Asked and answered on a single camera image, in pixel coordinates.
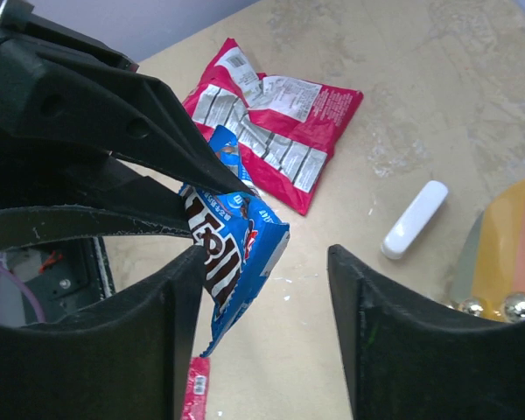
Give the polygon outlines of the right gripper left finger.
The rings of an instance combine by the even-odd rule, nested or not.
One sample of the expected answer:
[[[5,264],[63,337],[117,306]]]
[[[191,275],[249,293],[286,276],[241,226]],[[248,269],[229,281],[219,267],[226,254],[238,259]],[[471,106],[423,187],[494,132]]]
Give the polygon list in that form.
[[[204,252],[51,324],[0,325],[0,419],[178,419]]]

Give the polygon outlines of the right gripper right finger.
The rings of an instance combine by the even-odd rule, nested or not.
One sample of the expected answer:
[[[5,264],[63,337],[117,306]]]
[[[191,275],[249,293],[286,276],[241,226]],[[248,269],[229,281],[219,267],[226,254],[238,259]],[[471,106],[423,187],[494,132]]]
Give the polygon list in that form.
[[[455,311],[340,245],[327,272],[356,419],[525,419],[525,321]]]

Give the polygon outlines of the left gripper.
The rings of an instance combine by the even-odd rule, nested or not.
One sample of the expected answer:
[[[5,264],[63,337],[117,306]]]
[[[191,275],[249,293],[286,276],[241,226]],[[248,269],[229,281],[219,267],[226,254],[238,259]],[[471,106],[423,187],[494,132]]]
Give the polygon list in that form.
[[[181,198],[132,165],[211,193],[245,190],[165,83],[26,1],[0,1],[0,251],[189,237]]]

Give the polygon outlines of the small pink candy packet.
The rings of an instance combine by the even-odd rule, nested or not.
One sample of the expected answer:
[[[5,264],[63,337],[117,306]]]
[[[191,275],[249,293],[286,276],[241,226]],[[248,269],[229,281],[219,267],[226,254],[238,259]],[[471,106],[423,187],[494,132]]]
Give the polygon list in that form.
[[[210,370],[211,361],[209,358],[194,357],[191,359],[187,374],[182,420],[206,419]]]

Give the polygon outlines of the blue m&m's packet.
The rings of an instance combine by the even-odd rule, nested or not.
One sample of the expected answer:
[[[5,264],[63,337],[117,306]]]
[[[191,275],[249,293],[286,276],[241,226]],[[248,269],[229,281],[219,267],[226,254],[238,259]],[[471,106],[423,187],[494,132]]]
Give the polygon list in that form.
[[[204,286],[214,301],[203,358],[250,307],[290,239],[290,225],[262,200],[245,169],[236,135],[219,125],[208,144],[248,191],[215,195],[188,184],[179,190],[193,242],[206,251]]]

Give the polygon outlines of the pink snack bag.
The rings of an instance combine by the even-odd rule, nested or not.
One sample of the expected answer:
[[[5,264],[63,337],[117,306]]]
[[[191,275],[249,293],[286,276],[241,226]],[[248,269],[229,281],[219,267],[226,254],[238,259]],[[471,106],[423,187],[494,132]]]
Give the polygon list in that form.
[[[218,126],[232,131],[255,186],[305,215],[363,99],[358,90],[258,73],[227,38],[184,107],[205,138]]]

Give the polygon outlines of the round mini drawer cabinet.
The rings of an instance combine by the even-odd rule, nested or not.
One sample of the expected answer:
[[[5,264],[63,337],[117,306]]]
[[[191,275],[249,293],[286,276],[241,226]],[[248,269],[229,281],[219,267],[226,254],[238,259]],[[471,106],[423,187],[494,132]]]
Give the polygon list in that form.
[[[498,322],[525,320],[525,179],[498,195],[474,222],[448,306]]]

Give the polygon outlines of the small white plastic bar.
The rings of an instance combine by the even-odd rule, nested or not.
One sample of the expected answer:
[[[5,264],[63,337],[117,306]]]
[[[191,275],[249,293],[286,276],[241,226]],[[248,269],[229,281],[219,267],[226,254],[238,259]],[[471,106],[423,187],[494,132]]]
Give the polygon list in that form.
[[[388,231],[381,243],[381,252],[391,260],[402,258],[445,202],[448,193],[447,186],[439,181],[426,183]]]

